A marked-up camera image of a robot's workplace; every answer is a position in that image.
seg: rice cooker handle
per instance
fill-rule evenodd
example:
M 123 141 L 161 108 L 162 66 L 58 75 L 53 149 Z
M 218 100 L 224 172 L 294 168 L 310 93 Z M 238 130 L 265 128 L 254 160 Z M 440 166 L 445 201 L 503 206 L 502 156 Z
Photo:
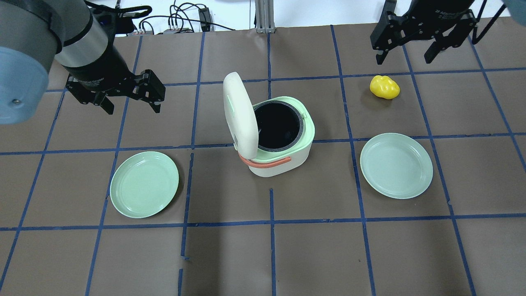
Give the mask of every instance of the rice cooker handle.
M 287 156 L 286 158 L 284 159 L 280 159 L 280 160 L 276 160 L 276 161 L 273 161 L 273 162 L 269 162 L 269 163 L 255 163 L 255 162 L 252 162 L 246 158 L 244 158 L 243 156 L 241 156 L 241 154 L 239 155 L 239 158 L 241 158 L 241 160 L 247 165 L 247 166 L 251 166 L 251 167 L 255 167 L 257 169 L 268 169 L 270 167 L 275 167 L 275 166 L 279 166 L 280 164 L 284 164 L 284 163 L 287 163 L 289 161 L 291 161 L 292 159 L 290 158 L 290 156 Z

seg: grid line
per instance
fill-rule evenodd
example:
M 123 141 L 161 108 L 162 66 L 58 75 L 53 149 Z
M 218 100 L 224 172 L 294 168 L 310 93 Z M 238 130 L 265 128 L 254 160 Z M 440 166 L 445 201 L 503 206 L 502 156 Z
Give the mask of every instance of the grid line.
M 526 162 L 524 161 L 524 157 L 522 156 L 517 140 L 515 139 L 515 136 L 513 135 L 513 131 L 511 130 L 511 126 L 508 122 L 508 119 L 506 119 L 504 110 L 502 109 L 502 106 L 499 103 L 499 99 L 497 98 L 497 95 L 495 94 L 495 91 L 493 90 L 493 87 L 491 86 L 488 75 L 486 74 L 486 70 L 484 69 L 484 66 L 482 65 L 482 61 L 480 60 L 479 54 L 477 53 L 477 49 L 475 48 L 475 45 L 473 45 L 473 43 L 471 42 L 471 38 L 469 36 L 468 38 L 471 44 L 471 49 L 473 50 L 473 53 L 475 53 L 475 57 L 477 58 L 477 62 L 479 63 L 479 66 L 480 66 L 480 70 L 482 71 L 482 75 L 484 76 L 484 80 L 486 81 L 486 84 L 488 85 L 488 88 L 491 92 L 491 96 L 493 97 L 493 100 L 495 101 L 495 105 L 497 105 L 497 108 L 499 109 L 502 120 L 504 121 L 504 124 L 506 125 L 506 129 L 508 129 L 508 133 L 511 137 L 511 141 L 513 142 L 513 145 L 515 146 L 515 149 L 517 150 L 517 154 L 519 155 L 519 159 L 522 163 L 522 168 L 526 172 Z
M 473 284 L 473 279 L 471 278 L 471 272 L 469 270 L 468 260 L 466 259 L 466 254 L 464 252 L 464 246 L 462 244 L 462 239 L 460 237 L 460 232 L 459 232 L 459 229 L 458 229 L 457 221 L 455 219 L 453 206 L 451 205 L 451 202 L 450 202 L 448 187 L 446 185 L 446 180 L 444 178 L 444 173 L 442 171 L 442 166 L 440 165 L 440 159 L 438 157 L 437 147 L 435 146 L 433 134 L 431 133 L 431 127 L 429 126 L 429 121 L 428 121 L 428 118 L 427 118 L 427 115 L 426 115 L 426 110 L 424 109 L 422 97 L 420 95 L 420 91 L 418 90 L 417 80 L 416 80 L 415 75 L 413 73 L 413 68 L 412 68 L 411 62 L 409 60 L 409 55 L 407 53 L 406 46 L 403 45 L 402 49 L 403 49 L 403 54 L 406 57 L 406 62 L 407 62 L 407 66 L 409 67 L 409 72 L 411 72 L 411 79 L 413 81 L 414 91 L 416 92 L 418 103 L 419 103 L 420 109 L 422 111 L 422 116 L 423 116 L 424 122 L 426 124 L 426 129 L 427 129 L 427 132 L 429 134 L 429 141 L 431 142 L 431 147 L 433 149 L 434 159 L 435 159 L 435 162 L 437 164 L 438 173 L 440 175 L 440 181 L 442 182 L 442 187 L 444 189 L 444 195 L 446 196 L 446 201 L 447 201 L 448 208 L 449 208 L 449 214 L 451 216 L 451 222 L 453 224 L 453 230 L 454 230 L 455 236 L 457 238 L 457 243 L 458 243 L 458 246 L 459 246 L 460 256 L 462 258 L 462 264 L 464 265 L 464 270 L 466 272 L 466 277 L 468 279 L 469 289 L 471 291 L 471 295 L 472 296 L 476 296 L 477 293 L 475 291 L 475 286 Z
M 270 66 L 270 33 L 267 33 L 267 76 L 268 76 L 268 99 L 272 98 L 272 88 L 270 83 L 272 82 L 271 66 Z
M 60 96 L 60 101 L 58 102 L 57 110 L 55 111 L 55 117 L 53 118 L 53 123 L 51 124 L 51 127 L 49 128 L 49 133 L 47 135 L 46 144 L 44 145 L 44 151 L 47 150 L 49 146 L 49 142 L 51 140 L 51 135 L 53 133 L 53 130 L 55 129 L 55 124 L 57 122 L 58 113 L 60 112 L 60 107 L 62 106 L 62 101 L 64 100 L 64 95 L 66 94 L 66 90 L 62 90 L 62 95 Z M 5 277 L 7 275 L 7 270 L 9 269 L 9 264 L 11 263 L 11 259 L 13 258 L 13 253 L 15 251 L 16 243 L 18 242 L 18 236 L 20 235 L 20 231 L 22 230 L 22 225 L 24 223 L 24 219 L 27 214 L 27 209 L 29 208 L 29 203 L 31 202 L 31 197 L 33 197 L 33 192 L 35 190 L 35 185 L 38 179 L 38 174 L 40 174 L 40 170 L 42 168 L 42 164 L 44 163 L 44 157 L 46 155 L 42 154 L 40 157 L 40 161 L 38 163 L 38 167 L 35 172 L 35 177 L 33 178 L 33 183 L 31 184 L 31 189 L 29 190 L 29 194 L 27 196 L 26 203 L 24 205 L 24 210 L 22 211 L 22 215 L 20 217 L 20 221 L 18 223 L 18 227 L 16 228 L 15 237 L 13 238 L 13 243 L 11 244 L 11 249 L 9 250 L 9 255 L 7 256 L 7 261 L 4 265 L 4 270 L 2 272 L 2 277 L 0 278 L 0 292 L 2 291 L 2 287 L 4 286 Z
M 206 33 L 203 32 L 201 35 L 201 47 L 199 51 L 199 64 L 197 68 L 197 84 L 196 84 L 196 99 L 194 103 L 194 118 L 192 120 L 192 138 L 191 138 L 191 145 L 190 148 L 194 150 L 196 148 L 195 144 L 195 136 L 196 136 L 196 128 L 197 128 L 197 115 L 198 115 L 198 108 L 199 108 L 199 89 L 201 87 L 201 71 L 203 69 L 203 54 L 205 51 L 205 37 Z M 185 201 L 185 217 L 183 221 L 183 234 L 181 236 L 181 257 L 184 260 L 188 260 L 188 258 L 185 256 L 186 254 L 186 236 L 188 232 L 188 214 L 190 211 L 190 194 L 191 194 L 191 185 L 192 185 L 192 170 L 194 166 L 194 153 L 190 153 L 190 164 L 188 169 L 188 183 L 186 185 L 186 201 Z M 180 269 L 179 274 L 179 293 L 181 293 L 183 284 L 183 269 Z
M 365 253 L 366 253 L 366 259 L 367 259 L 367 269 L 368 269 L 368 272 L 369 272 L 369 282 L 370 282 L 370 285 L 371 285 L 371 295 L 372 296 L 376 296 L 375 280 L 374 280 L 373 271 L 372 271 L 371 252 L 369 250 L 369 238 L 367 236 L 367 220 L 366 220 L 366 216 L 365 216 L 365 211 L 363 209 L 363 200 L 362 200 L 361 187 L 360 187 L 360 177 L 359 177 L 359 174 L 358 174 L 358 165 L 357 165 L 357 161 L 356 161 L 356 150 L 355 150 L 354 141 L 352 141 L 352 139 L 354 139 L 354 138 L 352 136 L 352 129 L 351 129 L 351 126 L 350 126 L 350 123 L 349 123 L 349 111 L 347 109 L 347 97 L 345 95 L 345 85 L 343 83 L 343 75 L 342 75 L 342 71 L 341 71 L 340 54 L 338 52 L 338 43 L 336 41 L 336 35 L 335 35 L 335 32 L 334 32 L 334 26 L 333 25 L 330 25 L 330 30 L 331 30 L 331 34 L 332 34 L 332 41 L 334 42 L 336 61 L 338 63 L 338 74 L 339 74 L 339 78 L 340 78 L 341 96 L 342 96 L 342 100 L 343 100 L 343 111 L 345 113 L 345 121 L 346 121 L 346 124 L 347 124 L 347 132 L 349 134 L 349 139 L 351 140 L 351 141 L 349 141 L 349 143 L 350 143 L 350 146 L 351 146 L 351 158 L 352 158 L 352 166 L 353 166 L 354 174 L 355 174 L 356 191 L 358 193 L 358 203 L 360 205 L 360 218 L 361 218 L 362 231 L 363 231 L 363 243 L 364 243 L 364 246 L 365 246 Z
M 199 89 L 201 88 L 201 69 L 203 67 L 203 51 L 205 48 L 205 36 L 206 33 L 203 32 L 201 36 L 201 51 L 199 52 L 199 65 L 197 68 L 196 100 L 194 103 L 194 121 L 192 122 L 192 149 L 195 148 L 196 143 L 197 109 L 199 107 Z
M 523 133 L 512 133 L 515 136 L 525 136 Z M 467 137 L 508 137 L 509 133 L 494 133 L 494 134 L 458 134 L 458 135 L 433 135 L 434 139 L 458 139 Z M 428 135 L 409 136 L 415 140 L 429 139 Z M 361 137 L 352 139 L 353 142 L 363 142 L 370 140 L 370 137 Z M 313 143 L 334 143 L 334 142 L 349 142 L 349 139 L 319 139 L 314 140 Z M 217 147 L 233 147 L 232 143 L 218 143 L 218 144 L 199 144 L 195 145 L 195 149 L 203 148 L 217 148 Z M 191 149 L 191 145 L 180 146 L 144 146 L 144 147 L 125 147 L 125 148 L 98 148 L 98 149 L 72 149 L 72 150 L 48 150 L 48 151 L 19 151 L 19 152 L 0 152 L 2 155 L 33 155 L 33 154 L 61 154 L 61 153 L 96 153 L 96 152 L 115 152 L 115 151 L 141 151 L 141 150 L 172 150 L 172 149 Z
M 367 222 L 399 222 L 399 221 L 429 221 L 449 220 L 450 215 L 438 216 L 397 216 L 397 217 L 370 217 Z M 455 215 L 455 219 L 513 219 L 526 218 L 526 213 L 500 213 L 500 214 L 465 214 Z M 103 229 L 147 229 L 147 228 L 184 228 L 184 227 L 224 227 L 224 226 L 247 226 L 247 225 L 271 225 L 275 224 L 325 224 L 325 223 L 361 223 L 361 218 L 327 218 L 327 219 L 292 219 L 292 220 L 253 220 L 253 221 L 230 221 L 230 222 L 195 222 L 195 223 L 160 223 L 160 224 L 116 224 L 103 225 Z M 56 230 L 94 230 L 98 225 L 68 225 L 68 226 L 25 226 L 21 231 L 56 231 Z M 16 231 L 17 227 L 2 227 L 2 231 Z
M 272 296 L 276 296 L 276 237 L 274 234 L 274 190 L 269 190 L 270 195 L 270 262 L 272 273 Z
M 517 68 L 492 68 L 484 69 L 486 72 L 506 72 L 506 71 L 526 71 L 526 67 L 517 67 Z M 419 71 L 413 72 L 414 75 L 427 75 L 427 74 L 454 74 L 454 73 L 481 73 L 481 69 L 472 69 L 472 70 L 444 70 L 444 71 Z M 368 73 L 368 74 L 342 74 L 343 78 L 355 78 L 355 77 L 372 77 L 376 75 L 388 75 L 388 76 L 400 76 L 400 75 L 411 75 L 411 72 L 392 72 L 392 73 Z M 244 83 L 252 82 L 263 82 L 263 81 L 295 81 L 295 80 L 318 80 L 318 79 L 338 79 L 339 75 L 327 75 L 327 76 L 303 76 L 303 77 L 280 77 L 280 78 L 271 78 L 269 76 L 265 79 L 247 79 L 243 80 Z M 202 81 L 201 84 L 222 84 L 223 81 Z M 180 82 L 180 83 L 165 83 L 164 86 L 183 86 L 183 85 L 197 85 L 197 82 Z
M 142 43 L 143 43 L 143 37 L 140 36 L 139 37 L 139 44 L 137 45 L 137 52 L 135 54 L 134 66 L 133 66 L 133 70 L 132 70 L 132 73 L 134 73 L 134 74 L 137 71 L 137 63 L 139 61 L 140 48 L 142 46 Z M 119 128 L 119 135 L 117 137 L 115 156 L 113 158 L 112 169 L 111 169 L 110 174 L 109 174 L 109 181 L 108 181 L 108 186 L 107 186 L 107 189 L 106 189 L 106 198 L 104 198 L 104 204 L 103 204 L 103 207 L 102 207 L 102 213 L 100 214 L 100 221 L 99 221 L 99 225 L 98 225 L 98 229 L 97 229 L 97 238 L 95 239 L 95 246 L 93 248 L 92 261 L 91 261 L 91 264 L 89 266 L 89 273 L 88 273 L 88 279 L 87 279 L 87 282 L 86 282 L 85 296 L 89 296 L 89 291 L 90 291 L 91 285 L 92 285 L 93 272 L 95 270 L 95 262 L 97 260 L 98 247 L 99 247 L 99 244 L 100 244 L 100 236 L 102 235 L 102 230 L 103 230 L 103 225 L 104 225 L 104 218 L 106 217 L 106 209 L 108 207 L 108 197 L 109 197 L 110 186 L 111 186 L 111 183 L 112 183 L 113 174 L 115 173 L 115 168 L 117 166 L 117 159 L 119 157 L 120 142 L 121 142 L 121 139 L 123 137 L 124 124 L 126 122 L 126 114 L 127 114 L 127 111 L 128 111 L 128 103 L 129 103 L 129 97 L 126 97 L 126 102 L 124 103 L 122 119 L 120 120 L 120 128 Z

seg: light green plate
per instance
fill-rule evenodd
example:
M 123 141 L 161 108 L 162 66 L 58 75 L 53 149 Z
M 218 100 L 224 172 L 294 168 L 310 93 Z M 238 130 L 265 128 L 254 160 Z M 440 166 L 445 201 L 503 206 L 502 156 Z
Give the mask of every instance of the light green plate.
M 433 179 L 427 151 L 415 140 L 396 133 L 380 134 L 363 147 L 360 166 L 367 182 L 394 199 L 422 194 Z
M 146 151 L 123 162 L 113 175 L 109 195 L 124 216 L 145 218 L 157 214 L 174 198 L 179 172 L 166 155 Z

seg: black cable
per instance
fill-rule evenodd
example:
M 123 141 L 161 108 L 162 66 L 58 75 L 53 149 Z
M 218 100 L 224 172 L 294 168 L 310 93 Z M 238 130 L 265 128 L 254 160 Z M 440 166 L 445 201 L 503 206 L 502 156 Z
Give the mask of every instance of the black cable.
M 484 2 L 482 2 L 482 6 L 480 7 L 479 15 L 477 16 L 477 22 L 480 21 L 480 18 L 482 16 L 482 11 L 484 10 L 484 7 L 486 6 L 486 2 L 487 0 L 484 0 Z M 482 30 L 479 36 L 477 36 L 477 27 L 473 29 L 473 37 L 471 39 L 472 44 L 477 44 L 484 37 L 484 35 L 488 32 L 491 26 L 495 23 L 497 18 L 499 18 L 499 16 L 502 14 L 504 9 L 506 9 L 506 4 L 502 4 L 502 6 L 497 11 L 497 13 L 495 13 L 495 15 L 491 18 L 490 22 Z
M 179 11 L 181 11 L 185 16 L 186 18 L 188 18 L 188 15 L 186 14 L 185 10 L 189 9 L 190 7 L 186 8 L 186 9 L 181 9 L 181 7 L 183 6 L 183 4 L 179 5 L 179 7 L 177 8 L 177 10 L 175 11 L 175 15 L 176 16 L 179 16 Z M 181 29 L 184 27 L 184 20 L 181 19 Z M 195 32 L 194 30 L 194 26 L 192 25 L 192 22 L 188 21 L 188 23 L 190 24 L 190 28 L 192 29 L 192 31 Z
M 92 2 L 87 1 L 87 0 L 84 0 L 84 3 L 86 3 L 86 5 L 88 5 L 89 7 L 93 7 L 93 8 L 96 8 L 98 10 L 101 10 L 101 11 L 107 11 L 107 12 L 113 12 L 113 13 L 128 13 L 128 12 L 137 12 L 137 11 L 143 11 L 144 10 L 144 12 L 141 12 L 141 13 L 138 13 L 138 14 L 136 14 L 134 16 L 131 16 L 131 18 L 145 17 L 145 16 L 147 16 L 148 14 L 150 14 L 152 12 L 151 6 L 148 6 L 148 5 L 115 9 L 115 8 L 111 8 L 111 7 L 108 7 L 108 6 L 105 6 L 105 5 L 98 5 L 98 4 L 92 3 Z
M 175 15 L 176 16 L 179 16 L 179 11 L 181 11 L 185 16 L 186 18 L 188 19 L 188 15 L 186 14 L 185 10 L 187 10 L 188 8 L 185 8 L 185 9 L 180 9 L 181 6 L 176 6 L 176 5 L 170 5 L 170 16 L 174 15 L 173 13 L 171 13 L 171 8 L 174 7 L 174 8 L 177 8 L 177 10 L 175 11 Z M 192 23 L 191 22 L 188 22 L 190 24 L 190 28 L 192 29 L 192 31 L 194 31 L 194 26 L 192 26 Z M 183 28 L 185 26 L 185 21 L 184 19 L 181 19 L 181 28 Z
M 183 18 L 183 17 L 180 17 L 180 16 L 169 16 L 169 15 L 152 15 L 152 16 L 149 16 L 149 17 L 145 17 L 142 21 L 139 22 L 139 25 L 143 21 L 145 21 L 145 20 L 147 20 L 149 18 L 152 18 L 152 17 L 174 17 L 174 18 L 178 18 L 178 19 L 184 19 L 184 20 L 189 21 L 189 22 L 200 22 L 200 23 L 203 23 L 203 24 L 214 25 L 214 26 L 218 26 L 218 27 L 221 27 L 221 28 L 225 28 L 227 30 L 231 30 L 231 31 L 235 31 L 236 30 L 236 29 L 225 27 L 223 25 L 219 25 L 219 24 L 212 23 L 212 22 L 200 21 L 198 19 Z
M 198 5 L 204 5 L 204 4 L 194 4 L 194 3 L 190 3 L 190 2 L 184 2 L 183 4 L 179 5 L 179 7 L 182 7 L 185 4 L 190 5 L 190 7 L 194 7 L 195 6 L 197 9 L 200 9 Z
M 190 29 L 184 29 L 184 30 L 181 30 L 181 31 L 175 32 L 174 34 L 179 34 L 179 33 L 184 33 L 184 32 L 192 32 L 192 33 L 195 33 L 194 31 L 192 31 L 192 30 L 190 30 Z
M 143 30 L 144 30 L 144 33 L 146 33 L 146 28 L 144 28 L 144 24 L 145 24 L 145 23 L 148 24 L 148 25 L 150 26 L 150 28 L 151 28 L 151 34 L 152 34 L 152 35 L 155 35 L 155 33 L 154 33 L 154 27 L 150 24 L 150 22 L 143 22 Z

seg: rice cooker lid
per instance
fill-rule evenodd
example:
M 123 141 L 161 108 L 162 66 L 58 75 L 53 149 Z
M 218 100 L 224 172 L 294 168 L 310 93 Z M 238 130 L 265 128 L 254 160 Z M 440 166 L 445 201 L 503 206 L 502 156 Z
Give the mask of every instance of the rice cooker lid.
M 247 90 L 237 72 L 223 81 L 223 105 L 230 135 L 239 155 L 256 158 L 258 152 L 258 124 Z

